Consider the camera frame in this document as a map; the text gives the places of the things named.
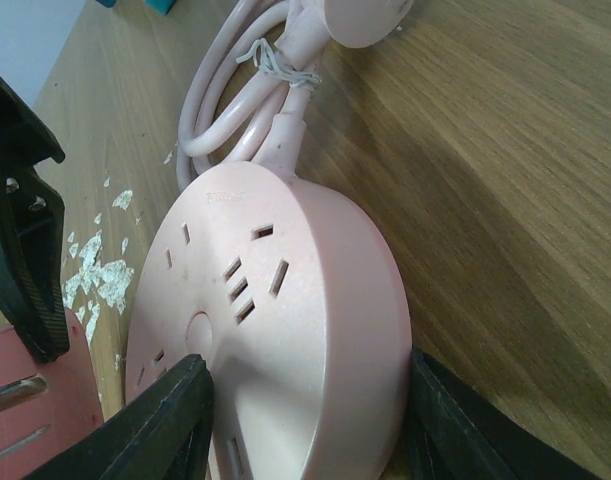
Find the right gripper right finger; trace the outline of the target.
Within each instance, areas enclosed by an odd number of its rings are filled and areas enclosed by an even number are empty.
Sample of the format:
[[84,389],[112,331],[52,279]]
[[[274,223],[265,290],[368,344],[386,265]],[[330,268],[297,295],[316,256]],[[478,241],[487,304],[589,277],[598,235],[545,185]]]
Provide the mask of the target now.
[[411,352],[407,409],[414,479],[594,479],[510,420],[431,355]]

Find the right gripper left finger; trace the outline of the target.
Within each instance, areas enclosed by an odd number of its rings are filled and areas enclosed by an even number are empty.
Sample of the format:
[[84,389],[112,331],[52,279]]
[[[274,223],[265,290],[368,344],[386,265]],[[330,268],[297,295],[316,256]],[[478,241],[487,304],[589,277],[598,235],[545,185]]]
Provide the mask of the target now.
[[204,479],[214,386],[191,354],[123,410],[28,479]]

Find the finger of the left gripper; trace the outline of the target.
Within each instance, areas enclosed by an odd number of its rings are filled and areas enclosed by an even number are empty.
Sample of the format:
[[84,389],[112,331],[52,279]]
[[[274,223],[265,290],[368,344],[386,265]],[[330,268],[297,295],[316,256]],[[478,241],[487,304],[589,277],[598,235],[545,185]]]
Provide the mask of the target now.
[[0,76],[0,311],[32,354],[68,351],[60,287],[65,207],[36,164],[62,163],[51,130]]

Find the pink power strip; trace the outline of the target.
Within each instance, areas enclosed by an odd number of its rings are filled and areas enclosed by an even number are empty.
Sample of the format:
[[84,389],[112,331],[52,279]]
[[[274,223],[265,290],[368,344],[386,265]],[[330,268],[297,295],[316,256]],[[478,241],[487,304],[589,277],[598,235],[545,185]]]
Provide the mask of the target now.
[[0,479],[21,479],[103,423],[85,329],[71,310],[70,349],[42,364],[0,327]]

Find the pink round socket hub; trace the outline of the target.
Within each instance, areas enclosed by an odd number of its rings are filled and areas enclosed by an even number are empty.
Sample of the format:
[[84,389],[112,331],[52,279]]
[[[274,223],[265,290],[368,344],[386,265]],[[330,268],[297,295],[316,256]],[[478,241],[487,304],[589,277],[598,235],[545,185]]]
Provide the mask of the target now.
[[132,307],[125,397],[189,354],[215,390],[216,479],[375,479],[400,430],[412,337],[393,255],[324,186],[248,162],[194,180]]

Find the light blue plug adapter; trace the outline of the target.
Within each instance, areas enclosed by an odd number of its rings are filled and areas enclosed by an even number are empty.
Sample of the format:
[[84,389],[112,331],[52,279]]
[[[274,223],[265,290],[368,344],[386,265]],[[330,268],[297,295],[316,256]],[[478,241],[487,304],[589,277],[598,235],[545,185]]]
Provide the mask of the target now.
[[[96,0],[96,2],[105,8],[113,8],[117,0]],[[144,0],[144,3],[161,15],[167,15],[175,5],[176,0]]]

